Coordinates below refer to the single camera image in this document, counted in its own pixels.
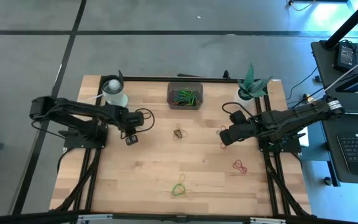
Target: wooden table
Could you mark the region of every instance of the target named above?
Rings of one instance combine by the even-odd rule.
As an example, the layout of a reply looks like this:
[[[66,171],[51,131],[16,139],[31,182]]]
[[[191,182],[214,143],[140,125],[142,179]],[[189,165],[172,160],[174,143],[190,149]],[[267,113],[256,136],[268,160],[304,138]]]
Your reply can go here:
[[[97,95],[101,76],[85,75],[78,99]],[[116,127],[109,127],[109,138],[102,150],[92,201],[92,212],[148,213],[188,215],[272,215],[263,155],[256,138],[235,142],[221,149],[216,131],[229,127],[229,115],[223,103],[232,101],[235,83],[203,83],[204,103],[198,111],[170,110],[166,102],[167,82],[125,82],[128,108],[148,108],[155,115],[155,126],[139,133],[139,142],[127,146],[120,140]],[[286,110],[280,80],[268,84],[272,110]],[[227,110],[235,111],[236,105]],[[256,114],[255,104],[247,109]],[[151,119],[145,121],[149,127]],[[176,125],[188,133],[177,139]],[[78,181],[84,149],[67,154],[60,166],[50,208],[59,206]],[[240,159],[248,168],[243,175],[232,167]],[[310,212],[308,196],[299,161],[291,154],[282,154],[285,183],[296,201]],[[171,194],[179,175],[185,174],[187,193]],[[87,188],[83,191],[84,208]],[[282,200],[276,186],[280,213]]]

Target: rubber band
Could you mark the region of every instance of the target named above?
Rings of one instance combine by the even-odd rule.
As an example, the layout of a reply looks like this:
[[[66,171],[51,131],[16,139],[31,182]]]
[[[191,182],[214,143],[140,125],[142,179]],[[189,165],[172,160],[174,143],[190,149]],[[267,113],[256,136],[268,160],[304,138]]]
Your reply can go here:
[[[186,193],[186,187],[182,184],[186,179],[184,174],[179,175],[179,183],[175,184],[172,188],[172,195],[177,197]]]
[[[177,128],[175,130],[173,130],[173,133],[174,133],[174,136],[176,136],[178,139],[186,138],[187,136],[189,136],[187,131],[185,131],[181,128],[180,124],[177,124]]]
[[[221,132],[221,131],[224,131],[224,130],[226,130],[227,128],[225,127],[225,125],[222,125],[220,128],[219,128],[219,130],[216,130],[216,134],[217,135],[219,135],[219,133]],[[221,143],[221,149],[225,149],[225,148],[227,148],[227,146],[225,145],[225,144],[223,144],[223,142]]]
[[[233,163],[233,168],[238,169],[241,174],[246,174],[248,169],[242,165],[241,160],[236,160]]]
[[[177,106],[197,106],[201,104],[198,100],[199,97],[200,93],[197,91],[179,90],[177,93],[171,91],[168,96],[168,103]]]

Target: gray floor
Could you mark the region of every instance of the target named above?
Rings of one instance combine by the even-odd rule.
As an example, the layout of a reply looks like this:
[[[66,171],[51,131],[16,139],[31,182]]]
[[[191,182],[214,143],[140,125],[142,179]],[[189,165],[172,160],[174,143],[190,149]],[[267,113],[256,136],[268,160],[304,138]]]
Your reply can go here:
[[[88,1],[80,30],[278,30],[332,32],[351,13],[343,3],[316,3],[296,12],[282,1]],[[302,7],[307,3],[297,3]],[[13,3],[0,0],[0,29],[70,30],[80,0]],[[217,35],[77,36],[59,96],[75,99],[83,75],[243,77],[249,63],[257,78],[274,76],[285,94],[316,67],[310,43],[316,37]],[[50,94],[68,36],[0,35],[0,215],[9,212],[14,190],[33,144],[28,118],[31,99]],[[296,101],[319,84],[308,80],[293,92]],[[50,130],[61,127],[51,125]],[[24,212],[47,211],[62,141],[47,135]],[[322,162],[304,163],[311,208],[323,218],[358,221],[358,185],[327,187]],[[116,223],[134,221],[117,220]]]

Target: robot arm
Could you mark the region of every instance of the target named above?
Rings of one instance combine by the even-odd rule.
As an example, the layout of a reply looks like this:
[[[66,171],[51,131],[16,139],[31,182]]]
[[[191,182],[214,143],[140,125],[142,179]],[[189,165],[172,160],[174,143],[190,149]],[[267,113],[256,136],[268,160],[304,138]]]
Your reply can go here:
[[[286,134],[297,135],[298,131],[314,122],[342,114],[341,104],[329,96],[286,111],[266,111],[249,119],[245,119],[241,111],[236,111],[230,115],[234,124],[221,131],[220,137],[227,146],[249,137],[263,138],[275,144]]]
[[[84,121],[73,115],[87,116],[93,120]],[[32,100],[30,118],[34,122],[51,120],[68,126],[67,132],[60,131],[66,139],[67,136],[82,136],[84,142],[96,141],[97,145],[101,146],[106,142],[107,124],[115,125],[127,137],[132,137],[136,133],[135,128],[144,124],[143,113],[140,111],[129,112],[127,108],[121,106],[109,104],[94,106],[51,96]],[[72,138],[72,142],[78,141],[78,138]]]

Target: clear plastic bin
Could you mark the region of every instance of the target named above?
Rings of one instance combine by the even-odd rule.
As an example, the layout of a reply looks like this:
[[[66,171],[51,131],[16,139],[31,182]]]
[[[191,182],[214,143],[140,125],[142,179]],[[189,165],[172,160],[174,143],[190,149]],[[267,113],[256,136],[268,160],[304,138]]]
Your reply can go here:
[[[174,105],[173,99],[179,91],[191,91],[192,94],[198,99],[191,106],[190,105]],[[172,82],[168,83],[167,103],[170,109],[173,110],[198,110],[203,104],[203,85],[201,83],[190,82]]]

